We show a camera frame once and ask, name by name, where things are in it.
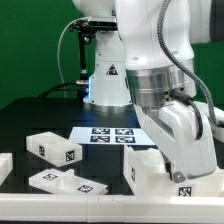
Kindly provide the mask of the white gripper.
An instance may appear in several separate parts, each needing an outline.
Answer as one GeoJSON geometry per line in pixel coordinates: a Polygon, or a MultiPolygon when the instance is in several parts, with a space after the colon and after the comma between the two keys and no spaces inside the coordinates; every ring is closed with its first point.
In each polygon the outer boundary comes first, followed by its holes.
{"type": "Polygon", "coordinates": [[[155,117],[135,105],[138,122],[159,150],[175,166],[172,181],[182,183],[212,174],[217,167],[215,147],[207,116],[201,112],[203,134],[197,140],[197,120],[194,110],[174,101],[161,107],[155,117]]]}

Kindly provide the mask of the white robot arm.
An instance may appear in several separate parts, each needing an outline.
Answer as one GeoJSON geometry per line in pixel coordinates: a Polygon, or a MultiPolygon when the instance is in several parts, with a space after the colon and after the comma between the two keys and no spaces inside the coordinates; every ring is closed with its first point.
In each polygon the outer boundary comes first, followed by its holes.
{"type": "Polygon", "coordinates": [[[211,93],[190,63],[188,0],[73,0],[88,16],[115,8],[125,48],[128,87],[138,122],[169,163],[187,179],[217,167],[211,93]]]}

